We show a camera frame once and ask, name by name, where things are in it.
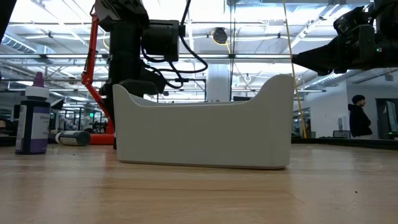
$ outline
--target bottle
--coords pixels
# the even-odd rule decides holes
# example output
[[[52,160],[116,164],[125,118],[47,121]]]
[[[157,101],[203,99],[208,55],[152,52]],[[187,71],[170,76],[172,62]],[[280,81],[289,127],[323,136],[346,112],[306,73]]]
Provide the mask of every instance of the bottle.
[[[65,146],[87,146],[91,136],[87,131],[63,131],[55,136],[55,140]]]
[[[16,154],[45,154],[49,140],[50,107],[46,100],[49,90],[44,88],[43,73],[37,72],[32,86],[25,91],[21,102],[16,141]]]

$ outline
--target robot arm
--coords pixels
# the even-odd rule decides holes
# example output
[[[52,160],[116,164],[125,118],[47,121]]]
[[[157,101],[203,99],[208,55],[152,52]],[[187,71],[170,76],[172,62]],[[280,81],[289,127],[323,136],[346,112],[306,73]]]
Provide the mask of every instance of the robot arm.
[[[293,63],[328,75],[349,69],[398,67],[398,1],[375,0],[376,8],[357,7],[337,19],[338,36],[328,45],[293,56]],[[377,33],[373,23],[377,19]]]

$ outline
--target black jacket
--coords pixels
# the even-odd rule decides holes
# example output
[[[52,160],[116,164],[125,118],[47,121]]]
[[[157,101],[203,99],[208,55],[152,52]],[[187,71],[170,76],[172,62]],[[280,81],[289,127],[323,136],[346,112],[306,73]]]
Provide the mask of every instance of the black jacket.
[[[358,105],[348,105],[349,113],[349,128],[351,134],[354,137],[367,136],[372,134],[372,130],[369,128],[371,121],[366,116],[362,107]]]

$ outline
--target purple bottle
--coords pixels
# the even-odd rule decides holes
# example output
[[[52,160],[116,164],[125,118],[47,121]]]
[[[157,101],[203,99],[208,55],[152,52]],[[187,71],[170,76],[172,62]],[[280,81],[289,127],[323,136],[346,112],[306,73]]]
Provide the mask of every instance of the purple bottle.
[[[38,72],[33,85],[25,91],[27,100],[21,102],[19,112],[16,154],[45,154],[49,140],[49,90],[44,88],[43,73]]]

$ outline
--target wooden table surface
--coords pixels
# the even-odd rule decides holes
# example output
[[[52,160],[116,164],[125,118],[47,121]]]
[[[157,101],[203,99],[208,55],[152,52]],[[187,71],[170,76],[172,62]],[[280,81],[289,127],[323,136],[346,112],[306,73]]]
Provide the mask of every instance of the wooden table surface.
[[[398,223],[398,151],[296,145],[288,168],[271,171],[125,164],[111,146],[49,148],[0,148],[0,223]]]

